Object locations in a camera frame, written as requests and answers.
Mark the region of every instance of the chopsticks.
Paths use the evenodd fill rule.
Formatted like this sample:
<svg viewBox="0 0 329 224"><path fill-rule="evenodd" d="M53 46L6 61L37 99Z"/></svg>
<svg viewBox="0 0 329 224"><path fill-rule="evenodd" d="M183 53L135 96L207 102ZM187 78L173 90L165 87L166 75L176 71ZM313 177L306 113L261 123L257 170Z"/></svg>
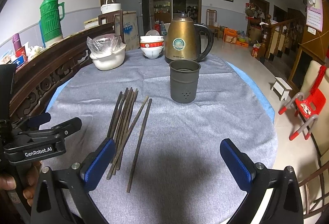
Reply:
<svg viewBox="0 0 329 224"><path fill-rule="evenodd" d="M127 192L128 193L130 193L131 184L133 182L133 177L134 177L134 172L135 172L135 168L136 168L136 163L137 163L137 158L138 158L138 154L139 154L139 149L140 149L140 145L142 143L142 139L143 139L143 135L144 135L145 127L146 127L146 122L147 122L148 114L149 114L150 108L151 108L151 103L152 103L152 99L150 98L150 100L148 102L148 105L147 105L147 108L146 108L146 112L145 112L144 120L143 120L143 123L142 123L142 127L140 129L140 133L139 133L137 148L136 148L136 151L135 151L133 165L131 166L131 171L130 171L130 176L129 176L129 182L128 182L128 186L127 186Z"/></svg>
<svg viewBox="0 0 329 224"><path fill-rule="evenodd" d="M143 108L146 102L148 101L149 97L146 96L136 116L134 117L133 122L129 126L134 109L134 103L136 102L137 99L137 95L138 95L138 89L135 89L135 91L133 91L133 88L131 87L130 89L126 88L124 93L122 93L121 91L117 98L116 105L113 110L111 122L107 131L107 138L113 139L116 144L116 155L113 158L113 160L111 160L112 165L110 167L109 173L106 176L107 180L111 179L111 177L116 174L116 171L120 170L124 147L126 146L128 139L131 133L133 132L133 129L139 119L139 116L141 115ZM143 139L151 103L152 103L152 99L149 100L149 103L147 105L144 120L139 133L139 140L134 155L133 166L131 168L131 172L129 176L127 192L130 192L131 189L138 153Z"/></svg>
<svg viewBox="0 0 329 224"><path fill-rule="evenodd" d="M127 130L126 133L123 134L122 136L122 140L121 140L121 143L119 145L118 143L118 147L117 147L117 150L116 150L116 156L114 157L113 161L112 161L112 165L111 165L111 168L110 168L110 171L109 173L107 174L106 176L106 179L109 180L111 177L112 177L112 174L115 173L115 170L116 170L116 165L117 165L117 162L118 162L118 159L120 157L120 155L122 154L123 152L123 148L126 146L127 142L128 142L128 139L131 135L131 133L133 132L133 128L135 127L137 121L138 121L138 118L140 116L140 114L142 113L142 110L148 100L149 96L146 96L146 98L144 99L139 111L137 112L132 124L130 125L129 129ZM118 140L120 140L120 138L118 137L119 136L119 132L117 132L118 135L116 136L116 143Z"/></svg>

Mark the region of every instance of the kettle lid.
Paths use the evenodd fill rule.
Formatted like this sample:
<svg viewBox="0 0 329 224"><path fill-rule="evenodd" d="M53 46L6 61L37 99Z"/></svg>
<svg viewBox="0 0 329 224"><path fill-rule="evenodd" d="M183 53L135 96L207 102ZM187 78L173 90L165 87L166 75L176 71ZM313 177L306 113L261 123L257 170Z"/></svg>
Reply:
<svg viewBox="0 0 329 224"><path fill-rule="evenodd" d="M185 12L174 13L173 21L184 21L184 22L193 22L193 20Z"/></svg>

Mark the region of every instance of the table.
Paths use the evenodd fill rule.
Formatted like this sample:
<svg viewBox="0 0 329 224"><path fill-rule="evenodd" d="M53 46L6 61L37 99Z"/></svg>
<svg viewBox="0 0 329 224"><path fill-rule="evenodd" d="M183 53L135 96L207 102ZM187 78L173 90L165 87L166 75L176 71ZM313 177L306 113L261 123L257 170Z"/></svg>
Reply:
<svg viewBox="0 0 329 224"><path fill-rule="evenodd" d="M253 161L271 168L277 137L251 88L223 60L208 55L201 62L196 99L188 104L170 98L170 69L164 57L146 59L140 50L111 71L94 65L81 68L49 109L48 128L80 117L80 132L66 139L67 153L43 165L53 170L81 162L106 136L117 95L126 87L139 89L133 117L144 97L152 99L130 194L126 193L140 119L124 149L121 169L110 180L106 170L90 193L110 223L220 223L245 196L219 153L230 138ZM72 212L78 214L70 196Z"/></svg>

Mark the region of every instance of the white stool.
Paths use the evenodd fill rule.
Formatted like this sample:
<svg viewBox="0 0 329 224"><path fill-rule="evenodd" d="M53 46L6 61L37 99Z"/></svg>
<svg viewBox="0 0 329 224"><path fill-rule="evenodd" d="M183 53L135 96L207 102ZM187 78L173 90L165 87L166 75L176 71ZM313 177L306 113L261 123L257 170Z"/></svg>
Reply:
<svg viewBox="0 0 329 224"><path fill-rule="evenodd" d="M292 90L292 88L280 77L275 78L275 83L272 86L271 90L276 89L278 93L281 95L281 100L287 100L289 91Z"/></svg>

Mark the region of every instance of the hand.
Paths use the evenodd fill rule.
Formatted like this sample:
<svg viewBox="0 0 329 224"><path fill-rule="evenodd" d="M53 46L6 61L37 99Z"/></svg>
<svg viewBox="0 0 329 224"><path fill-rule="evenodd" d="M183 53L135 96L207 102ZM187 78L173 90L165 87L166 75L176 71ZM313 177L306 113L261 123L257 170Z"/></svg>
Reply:
<svg viewBox="0 0 329 224"><path fill-rule="evenodd" d="M32 206L34 191L37 186L39 172L38 168L40 168L40 162L34 162L32 164L31 169L27 172L27 182L29 186L27 186L23 191L23 196L27 199L27 203ZM16 182L14 178L8 174L0 174L0 190L13 190L16 188Z"/></svg>

